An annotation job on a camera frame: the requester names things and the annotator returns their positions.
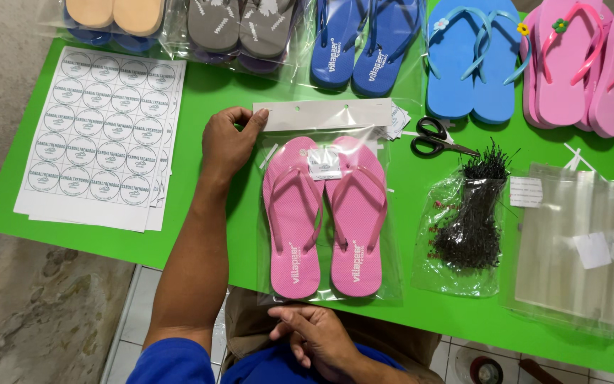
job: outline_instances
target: blue shirt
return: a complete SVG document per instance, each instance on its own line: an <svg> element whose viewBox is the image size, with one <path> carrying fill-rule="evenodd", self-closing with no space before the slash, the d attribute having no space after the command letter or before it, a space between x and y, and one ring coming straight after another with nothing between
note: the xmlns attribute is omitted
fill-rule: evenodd
<svg viewBox="0 0 614 384"><path fill-rule="evenodd" d="M373 348L355 344L359 352L388 366L404 370L393 359ZM295 361L290 345L281 344L241 359L229 368L220 383L327 383L316 369ZM200 344L183 338L155 342L141 353L127 384L214 384L210 356Z"/></svg>

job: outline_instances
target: flower decoration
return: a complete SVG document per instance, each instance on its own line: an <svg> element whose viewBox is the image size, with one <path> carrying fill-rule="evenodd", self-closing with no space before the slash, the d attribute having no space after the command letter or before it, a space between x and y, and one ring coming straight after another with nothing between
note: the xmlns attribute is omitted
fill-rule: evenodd
<svg viewBox="0 0 614 384"><path fill-rule="evenodd" d="M441 18L439 19L438 22L436 22L433 26L432 26L432 30L433 31L442 31L445 28L447 28L447 26L449 25L449 21L446 18Z"/></svg>
<svg viewBox="0 0 614 384"><path fill-rule="evenodd" d="M551 25L551 27L556 31L556 33L563 33L567 31L568 25L570 25L569 21L559 18L556 22L553 23L553 25Z"/></svg>
<svg viewBox="0 0 614 384"><path fill-rule="evenodd" d="M527 25L519 22L518 23L518 32L520 32L523 36L527 36L529 35L529 28L527 28Z"/></svg>

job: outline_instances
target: scissors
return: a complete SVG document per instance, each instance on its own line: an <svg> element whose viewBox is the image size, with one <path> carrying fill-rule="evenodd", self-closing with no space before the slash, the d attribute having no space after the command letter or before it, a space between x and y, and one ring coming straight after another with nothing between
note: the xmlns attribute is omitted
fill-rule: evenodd
<svg viewBox="0 0 614 384"><path fill-rule="evenodd" d="M431 130L423 128L423 124L430 124L431 126L437 129L437 132L433 132ZM479 153L474 150L470 150L463 145L459 144L451 144L447 142L447 130L442 127L442 123L440 123L437 119L429 118L426 116L418 120L416 124L416 132L418 132L418 137L414 137L411 141L411 151L418 156L432 156L433 154L440 153L443 150L457 150L460 153L469 154L471 156L477 156ZM422 152L418 149L418 142L423 142L432 145L431 152Z"/></svg>

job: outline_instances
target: green table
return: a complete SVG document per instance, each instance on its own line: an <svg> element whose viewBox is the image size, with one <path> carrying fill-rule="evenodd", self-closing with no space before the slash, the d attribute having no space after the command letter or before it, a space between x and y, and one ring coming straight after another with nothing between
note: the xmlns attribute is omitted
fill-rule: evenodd
<svg viewBox="0 0 614 384"><path fill-rule="evenodd" d="M157 268L165 265L191 202L200 166L200 133L211 113L231 105L250 108L253 102L353 98L351 94L336 94L299 85L276 83L247 74L234 74L211 65L189 63L175 142L174 175L168 192L166 219L162 231L147 231L141 234L90 225L34 222L28 220L25 215L13 213L13 206L53 71L66 44L64 40L56 39L51 45L18 133L2 167L0 232ZM408 110L413 118L419 118L424 111L418 103L405 98L411 94L415 94L416 99L421 99L422 91L416 81L398 82L392 93L393 97L402 95L395 101ZM521 94L522 84L518 81L516 106L522 105ZM406 129L413 130L413 124ZM483 148L490 144L489 137L493 137L508 153L522 148L515 157L513 166L525 170L532 161L565 165L573 156L563 145L567 142L574 148L581 148L582 156L603 176L614 178L614 139L601 139L594 133L586 133L573 127L540 130L529 126L520 111L516 111L510 122L498 126L479 122L457 122L457 127L452 129L452 136L457 142L473 148ZM431 184L446 177L458 164L456 153L445 153L433 159L419 159L409 150L409 140L409 136L405 135L391 144L392 163L388 174L388 187L395 190L389 195L389 205L394 215L403 259L403 305L378 303L356 306L347 301L322 304L614 373L612 340L525 320L500 307L498 296L490 299L465 299L409 286L414 240L425 196ZM256 225L260 213L259 194L260 173L251 160L234 179L227 207L229 284L250 289L257 287ZM503 242L505 256L502 267L499 268L502 284L511 282L510 260L517 251L514 248L515 240L508 236Z"/></svg>

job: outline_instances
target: person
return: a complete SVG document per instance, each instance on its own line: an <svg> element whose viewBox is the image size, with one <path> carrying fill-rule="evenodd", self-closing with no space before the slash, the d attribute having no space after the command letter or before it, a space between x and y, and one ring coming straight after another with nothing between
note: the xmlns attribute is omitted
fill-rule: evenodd
<svg viewBox="0 0 614 384"><path fill-rule="evenodd" d="M228 284L226 197L268 115L232 107L205 126L200 177L128 384L215 383L212 332ZM442 383L429 369L438 334L315 305L267 309L241 288L231 289L225 312L221 383Z"/></svg>

